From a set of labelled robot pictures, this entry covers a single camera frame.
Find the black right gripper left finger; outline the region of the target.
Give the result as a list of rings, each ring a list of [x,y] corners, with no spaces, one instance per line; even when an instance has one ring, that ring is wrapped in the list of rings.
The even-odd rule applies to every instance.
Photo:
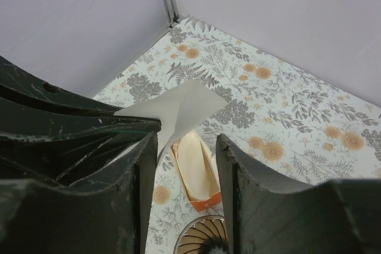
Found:
[[[143,253],[158,140],[67,187],[34,179],[1,181],[2,253]]]

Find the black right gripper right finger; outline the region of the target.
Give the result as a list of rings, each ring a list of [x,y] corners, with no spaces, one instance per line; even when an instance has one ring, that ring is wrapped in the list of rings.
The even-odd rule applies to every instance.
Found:
[[[251,158],[224,134],[216,160],[231,253],[380,252],[380,180],[309,185]]]

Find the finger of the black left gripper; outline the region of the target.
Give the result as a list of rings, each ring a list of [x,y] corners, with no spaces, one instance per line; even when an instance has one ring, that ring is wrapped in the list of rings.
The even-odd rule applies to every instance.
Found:
[[[65,115],[109,116],[121,110],[49,84],[1,57],[1,98]]]
[[[159,120],[118,116],[119,110],[95,100],[28,106],[1,99],[1,179],[67,186],[161,130]]]

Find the grey ribbed glass dripper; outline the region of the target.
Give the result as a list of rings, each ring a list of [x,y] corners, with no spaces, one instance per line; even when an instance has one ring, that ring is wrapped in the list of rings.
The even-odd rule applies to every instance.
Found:
[[[190,222],[180,233],[173,253],[230,253],[224,217],[220,215],[206,215]]]

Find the orange coffee filter box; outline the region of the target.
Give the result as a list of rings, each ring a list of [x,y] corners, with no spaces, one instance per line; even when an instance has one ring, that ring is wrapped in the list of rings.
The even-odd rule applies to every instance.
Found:
[[[216,156],[195,130],[174,142],[169,155],[186,198],[197,212],[221,202]]]

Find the white paper coffee filter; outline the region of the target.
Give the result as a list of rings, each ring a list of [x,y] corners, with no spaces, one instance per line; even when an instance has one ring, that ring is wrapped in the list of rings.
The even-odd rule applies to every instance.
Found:
[[[157,160],[160,161],[175,141],[226,105],[225,99],[201,82],[192,79],[154,99],[123,108],[114,115],[160,120],[161,131],[158,132],[157,156]]]

